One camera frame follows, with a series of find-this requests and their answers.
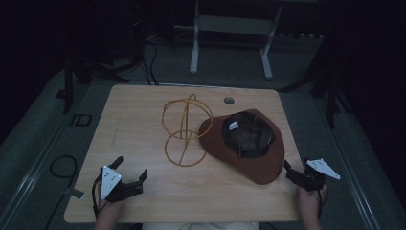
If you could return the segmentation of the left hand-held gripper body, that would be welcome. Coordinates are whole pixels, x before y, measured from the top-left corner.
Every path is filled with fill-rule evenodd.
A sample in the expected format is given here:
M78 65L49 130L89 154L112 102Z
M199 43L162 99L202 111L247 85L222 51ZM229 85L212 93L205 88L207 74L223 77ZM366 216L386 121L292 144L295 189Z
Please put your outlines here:
M103 166L101 168L100 199L114 203L132 196L140 195L144 192L143 175L139 177L138 181L129 184L124 184L122 179L123 177L114 169Z

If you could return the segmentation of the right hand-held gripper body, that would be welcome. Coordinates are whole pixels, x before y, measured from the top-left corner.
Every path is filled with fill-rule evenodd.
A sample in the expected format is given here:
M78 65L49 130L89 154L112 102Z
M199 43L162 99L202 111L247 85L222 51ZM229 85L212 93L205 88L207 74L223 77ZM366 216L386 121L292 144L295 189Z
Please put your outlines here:
M326 176L330 176L337 180L341 179L341 175L338 174L323 158L310 160L305 164L303 172L298 172L293 169L292 174L285 175L285 177L294 184L309 192L322 190L326 182Z

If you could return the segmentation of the person's right hand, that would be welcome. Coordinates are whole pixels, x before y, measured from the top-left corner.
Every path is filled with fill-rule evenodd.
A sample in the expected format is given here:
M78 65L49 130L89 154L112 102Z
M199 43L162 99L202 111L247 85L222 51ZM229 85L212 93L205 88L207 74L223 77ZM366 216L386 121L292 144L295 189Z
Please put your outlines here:
M310 192L299 187L297 209L301 220L319 219L326 197L327 186L322 190Z

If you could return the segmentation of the person's left hand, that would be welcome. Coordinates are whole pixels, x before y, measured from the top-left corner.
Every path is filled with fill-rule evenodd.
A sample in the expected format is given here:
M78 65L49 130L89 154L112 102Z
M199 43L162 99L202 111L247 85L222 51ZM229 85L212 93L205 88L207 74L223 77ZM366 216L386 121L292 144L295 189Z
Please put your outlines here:
M108 202L106 200L99 200L99 214L96 219L97 222L117 223L124 207L124 201Z

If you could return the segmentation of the brown felt hat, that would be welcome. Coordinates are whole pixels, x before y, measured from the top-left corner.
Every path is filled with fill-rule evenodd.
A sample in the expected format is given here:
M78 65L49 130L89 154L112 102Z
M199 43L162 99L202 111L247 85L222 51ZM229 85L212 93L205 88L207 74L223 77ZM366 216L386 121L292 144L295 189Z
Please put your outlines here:
M282 171L284 142L279 128L256 109L205 120L199 128L203 150L266 185Z

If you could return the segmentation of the grey tape strip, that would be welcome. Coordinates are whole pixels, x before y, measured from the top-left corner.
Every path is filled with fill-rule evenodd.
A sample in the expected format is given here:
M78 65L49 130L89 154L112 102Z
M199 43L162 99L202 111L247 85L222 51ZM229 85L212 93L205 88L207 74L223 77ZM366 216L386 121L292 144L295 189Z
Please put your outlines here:
M65 196L70 196L70 197L77 198L77 199L83 199L85 196L84 192L76 190L74 188L66 188L62 193Z

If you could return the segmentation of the black metal stand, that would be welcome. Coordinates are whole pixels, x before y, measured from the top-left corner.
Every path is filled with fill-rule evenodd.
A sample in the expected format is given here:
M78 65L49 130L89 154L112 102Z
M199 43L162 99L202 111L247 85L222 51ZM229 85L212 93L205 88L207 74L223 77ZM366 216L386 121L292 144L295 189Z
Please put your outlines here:
M325 37L304 72L304 76L300 80L278 89L278 92L291 92L314 81L315 84L310 94L313 99L322 99L327 94L326 119L329 126L335 128L334 114L340 112L336 100L341 100L338 93L341 70L342 63L339 58L339 51L334 42Z
M110 80L117 82L128 82L128 80L116 75L113 70L104 67L100 63L82 53L70 55L64 61L64 88L59 90L56 94L58 99L64 100L64 114L69 112L73 104L74 77L77 77L78 81L82 84L89 84L91 82L91 77L86 71L87 67L99 71L104 77L107 77Z

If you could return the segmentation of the black rectangular floor frame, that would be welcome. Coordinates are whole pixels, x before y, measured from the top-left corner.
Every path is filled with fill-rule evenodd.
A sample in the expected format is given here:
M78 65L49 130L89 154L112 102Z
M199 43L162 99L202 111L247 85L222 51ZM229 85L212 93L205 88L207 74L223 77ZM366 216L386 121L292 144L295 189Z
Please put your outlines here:
M70 122L71 127L88 127L93 117L87 114L75 114Z

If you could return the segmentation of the white metal desk frame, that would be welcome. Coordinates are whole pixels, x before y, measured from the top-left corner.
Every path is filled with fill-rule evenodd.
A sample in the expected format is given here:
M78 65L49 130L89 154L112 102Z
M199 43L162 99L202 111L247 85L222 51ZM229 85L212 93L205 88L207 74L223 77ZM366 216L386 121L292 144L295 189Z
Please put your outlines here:
M271 62L269 60L269 52L282 15L283 6L276 7L272 19L256 19L202 14L200 12L200 2L202 0L193 1L193 44L189 70L191 74L196 74L198 72L199 34L201 32L217 32L241 35L264 35L267 38L266 43L259 49L262 69L264 77L267 80L272 80L274 78Z

